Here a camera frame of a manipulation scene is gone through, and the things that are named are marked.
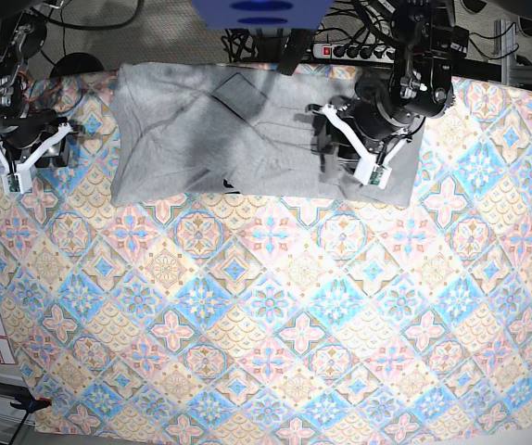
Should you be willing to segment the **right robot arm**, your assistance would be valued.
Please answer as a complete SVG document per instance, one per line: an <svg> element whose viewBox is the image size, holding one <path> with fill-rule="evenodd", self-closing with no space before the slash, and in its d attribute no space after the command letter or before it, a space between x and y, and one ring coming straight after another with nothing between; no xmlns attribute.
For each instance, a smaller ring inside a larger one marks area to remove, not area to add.
<svg viewBox="0 0 532 445"><path fill-rule="evenodd" d="M0 1L0 160L9 174L32 167L69 164L65 138L77 131L50 108L26 96L28 61L47 36L45 18L28 9L33 1Z"/></svg>

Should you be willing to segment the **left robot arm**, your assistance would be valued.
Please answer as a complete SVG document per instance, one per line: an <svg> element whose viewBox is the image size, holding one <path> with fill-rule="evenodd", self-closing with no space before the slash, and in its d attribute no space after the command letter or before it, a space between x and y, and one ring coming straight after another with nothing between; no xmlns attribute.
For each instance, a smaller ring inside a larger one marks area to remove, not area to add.
<svg viewBox="0 0 532 445"><path fill-rule="evenodd" d="M376 164L410 143L428 119L453 104L452 68L465 58L469 33L455 23L451 1L399 1L388 11L378 1L352 4L371 42L349 43L349 56L372 52L377 45L393 53L391 72L366 69L355 95L331 105Z"/></svg>

